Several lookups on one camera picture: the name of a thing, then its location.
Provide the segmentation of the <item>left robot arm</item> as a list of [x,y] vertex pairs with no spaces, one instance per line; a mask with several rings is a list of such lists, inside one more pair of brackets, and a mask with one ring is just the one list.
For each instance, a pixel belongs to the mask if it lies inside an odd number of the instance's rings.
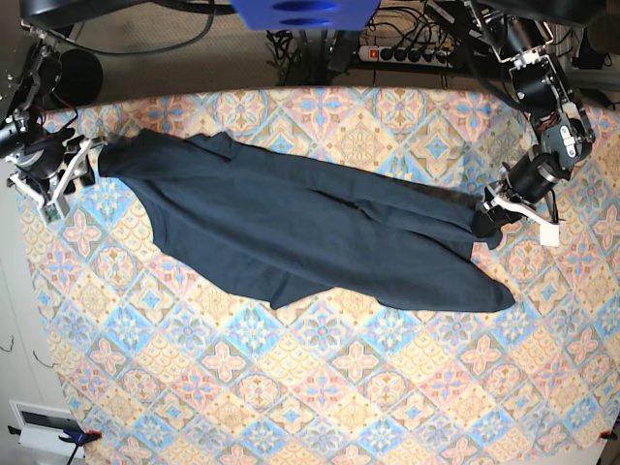
[[555,240],[560,217],[554,188],[570,180],[574,167],[590,155],[595,132],[557,57],[547,49],[553,35],[545,23],[484,9],[477,1],[466,6],[473,26],[499,64],[507,66],[513,92],[499,89],[481,72],[472,36],[464,30],[460,44],[470,71],[491,95],[527,116],[537,139],[484,188],[472,230],[478,237],[489,237],[506,224],[527,218],[538,223],[549,240]]

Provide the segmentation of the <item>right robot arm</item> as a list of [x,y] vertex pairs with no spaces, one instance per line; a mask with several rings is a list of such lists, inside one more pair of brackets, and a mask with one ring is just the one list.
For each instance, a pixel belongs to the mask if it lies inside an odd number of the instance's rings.
[[26,30],[1,71],[1,159],[15,168],[7,186],[52,222],[69,212],[77,183],[95,183],[88,154],[106,141],[78,136],[73,124],[98,96],[103,68],[88,51],[61,52],[54,36]]

